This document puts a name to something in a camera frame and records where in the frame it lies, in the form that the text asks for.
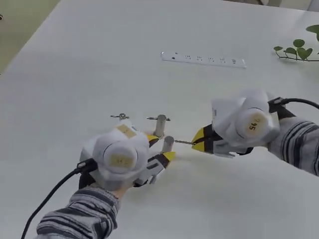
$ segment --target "wrist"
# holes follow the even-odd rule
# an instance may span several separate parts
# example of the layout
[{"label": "wrist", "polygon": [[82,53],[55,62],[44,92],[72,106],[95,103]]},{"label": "wrist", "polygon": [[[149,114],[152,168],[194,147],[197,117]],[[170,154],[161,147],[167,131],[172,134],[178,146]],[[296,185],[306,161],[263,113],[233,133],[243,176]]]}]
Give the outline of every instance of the wrist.
[{"label": "wrist", "polygon": [[[102,187],[100,187],[100,185],[98,185],[97,183],[92,183],[90,185],[91,187],[95,187],[95,188],[101,188],[103,189]],[[114,197],[116,197],[118,200],[121,200],[122,197],[124,196],[124,194],[126,193],[126,191],[131,188],[133,185],[129,185],[129,186],[124,186],[124,187],[121,187],[119,188],[118,190],[115,190],[115,191],[107,191],[109,192],[110,194],[112,194]]]}]

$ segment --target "power strip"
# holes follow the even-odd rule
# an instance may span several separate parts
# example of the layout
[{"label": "power strip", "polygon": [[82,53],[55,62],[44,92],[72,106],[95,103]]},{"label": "power strip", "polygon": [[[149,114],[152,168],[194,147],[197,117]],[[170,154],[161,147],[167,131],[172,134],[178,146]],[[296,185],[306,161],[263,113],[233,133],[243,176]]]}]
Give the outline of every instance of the power strip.
[{"label": "power strip", "polygon": [[225,57],[205,57],[200,55],[184,55],[178,52],[162,52],[161,58],[163,61],[186,62],[209,66],[225,66],[235,68],[246,68],[243,59],[225,58]]}]

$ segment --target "table surface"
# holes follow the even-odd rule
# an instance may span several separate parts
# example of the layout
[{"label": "table surface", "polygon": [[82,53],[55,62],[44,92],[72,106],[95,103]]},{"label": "table surface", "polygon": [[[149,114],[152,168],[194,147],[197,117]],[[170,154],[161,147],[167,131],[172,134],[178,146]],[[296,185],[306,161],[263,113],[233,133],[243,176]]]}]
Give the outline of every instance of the table surface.
[{"label": "table surface", "polygon": [[[319,102],[316,63],[281,61],[319,13],[211,0],[63,0],[0,80],[0,230],[19,238],[29,215],[76,165],[83,143],[126,113],[172,119],[166,134],[191,140],[211,121],[210,99],[262,87]],[[247,69],[164,62],[162,51],[243,58]],[[319,122],[319,113],[292,104]],[[153,151],[159,151],[158,143]],[[175,144],[177,159],[155,185],[130,190],[112,239],[312,239],[318,179],[266,150],[225,159]],[[67,204],[68,181],[35,218]]]}]

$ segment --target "plant stem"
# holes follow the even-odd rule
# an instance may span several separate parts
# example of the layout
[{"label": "plant stem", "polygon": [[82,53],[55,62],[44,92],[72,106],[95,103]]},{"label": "plant stem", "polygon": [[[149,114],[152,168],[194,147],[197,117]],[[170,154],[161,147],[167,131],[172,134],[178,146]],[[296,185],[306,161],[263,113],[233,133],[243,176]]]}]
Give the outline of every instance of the plant stem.
[{"label": "plant stem", "polygon": [[304,60],[302,60],[302,59],[295,59],[295,58],[286,57],[286,56],[279,56],[279,55],[278,55],[278,57],[279,57],[280,59],[292,59],[292,60],[295,60],[295,61],[304,61]]}]

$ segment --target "striped sleeve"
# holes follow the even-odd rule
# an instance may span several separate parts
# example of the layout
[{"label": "striped sleeve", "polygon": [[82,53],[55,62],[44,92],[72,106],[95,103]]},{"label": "striped sleeve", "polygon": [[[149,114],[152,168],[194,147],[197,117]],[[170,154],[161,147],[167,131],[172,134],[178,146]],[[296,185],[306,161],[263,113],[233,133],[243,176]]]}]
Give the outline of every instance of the striped sleeve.
[{"label": "striped sleeve", "polygon": [[66,208],[46,214],[37,227],[38,238],[104,239],[117,228],[120,203],[97,187],[78,190]]},{"label": "striped sleeve", "polygon": [[280,135],[268,150],[283,161],[319,175],[319,126],[298,117],[280,120]]}]

